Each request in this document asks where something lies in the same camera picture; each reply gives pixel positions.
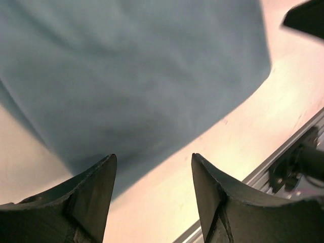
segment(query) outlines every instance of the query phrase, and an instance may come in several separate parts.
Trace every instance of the table surface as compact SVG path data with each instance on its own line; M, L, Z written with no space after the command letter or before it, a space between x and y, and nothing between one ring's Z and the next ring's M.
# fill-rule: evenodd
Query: table surface
M324 107L324 43L281 27L286 12L304 1L261 2L272 62L269 78L231 114L120 195L110 206L104 242L173 242L198 220L192 153L243 180ZM0 125L0 204L71 177L1 104ZM40 167L42 174L35 170Z

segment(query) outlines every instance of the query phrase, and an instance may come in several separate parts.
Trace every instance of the gray cloth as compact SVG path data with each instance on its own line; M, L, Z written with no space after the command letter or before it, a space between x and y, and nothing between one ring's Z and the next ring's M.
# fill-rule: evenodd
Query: gray cloth
M118 192L270 71L257 0L0 0L0 32L2 104L75 174L115 153Z

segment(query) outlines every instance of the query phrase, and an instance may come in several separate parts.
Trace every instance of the blue-gray fabric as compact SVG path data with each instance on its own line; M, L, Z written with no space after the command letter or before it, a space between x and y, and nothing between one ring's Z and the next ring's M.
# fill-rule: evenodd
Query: blue-gray fabric
M269 71L257 0L0 0L2 104L73 173L115 153L117 191Z

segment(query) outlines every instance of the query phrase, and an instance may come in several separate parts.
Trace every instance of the white table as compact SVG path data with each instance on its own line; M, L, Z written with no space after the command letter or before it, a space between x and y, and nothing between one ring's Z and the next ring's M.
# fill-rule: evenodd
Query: white table
M324 107L324 42L280 26L301 2L262 0L269 78L240 107L120 195L111 204L104 242L173 242L198 220L193 152L243 180ZM0 204L16 203L71 177L1 105L0 144Z

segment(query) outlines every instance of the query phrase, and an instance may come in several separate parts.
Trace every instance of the black robotic claw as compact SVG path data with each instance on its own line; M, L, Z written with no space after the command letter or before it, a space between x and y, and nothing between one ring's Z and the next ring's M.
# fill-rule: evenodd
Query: black robotic claw
M45 192L1 205L0 242L102 242L116 170L110 155Z
M253 189L192 156L200 224L208 243L322 242L324 196L291 201Z
M283 25L324 39L324 1L311 0L291 9Z

